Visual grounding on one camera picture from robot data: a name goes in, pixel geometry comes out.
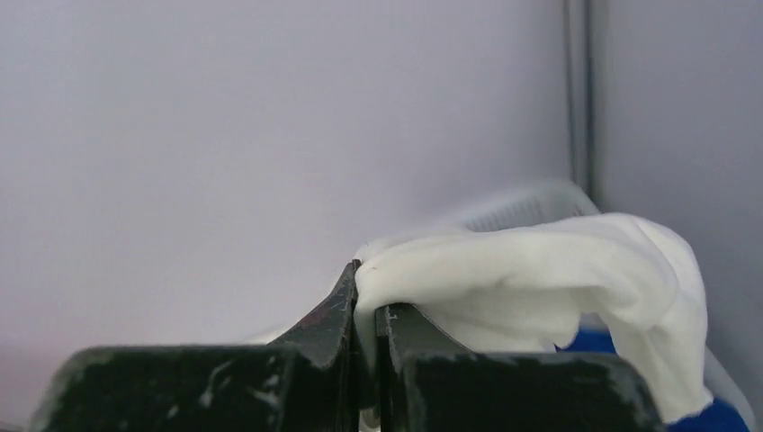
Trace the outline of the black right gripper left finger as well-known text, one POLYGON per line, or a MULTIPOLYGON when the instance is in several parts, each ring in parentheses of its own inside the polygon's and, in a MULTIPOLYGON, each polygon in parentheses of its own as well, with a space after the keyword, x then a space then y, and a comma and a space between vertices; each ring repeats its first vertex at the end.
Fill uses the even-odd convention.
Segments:
POLYGON ((93 346, 53 375, 31 431, 355 431, 358 261, 263 345, 93 346))

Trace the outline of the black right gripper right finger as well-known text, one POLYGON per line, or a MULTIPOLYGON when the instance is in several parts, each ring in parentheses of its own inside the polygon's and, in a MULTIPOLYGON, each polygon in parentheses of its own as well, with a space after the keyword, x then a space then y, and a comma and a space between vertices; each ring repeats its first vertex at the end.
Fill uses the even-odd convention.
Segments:
POLYGON ((415 306, 377 310, 384 431, 662 431, 641 376, 615 355, 472 352, 415 306))

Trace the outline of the white printed t-shirt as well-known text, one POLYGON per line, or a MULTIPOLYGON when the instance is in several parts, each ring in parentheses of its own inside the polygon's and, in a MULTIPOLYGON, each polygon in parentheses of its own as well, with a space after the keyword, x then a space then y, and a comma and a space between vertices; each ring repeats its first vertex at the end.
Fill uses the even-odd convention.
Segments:
POLYGON ((705 285, 689 244, 672 229, 602 213, 491 232, 430 229, 363 246, 355 328, 367 374, 377 355, 375 313, 418 306, 477 352, 568 347, 585 314, 645 379, 661 419, 703 411, 705 285))

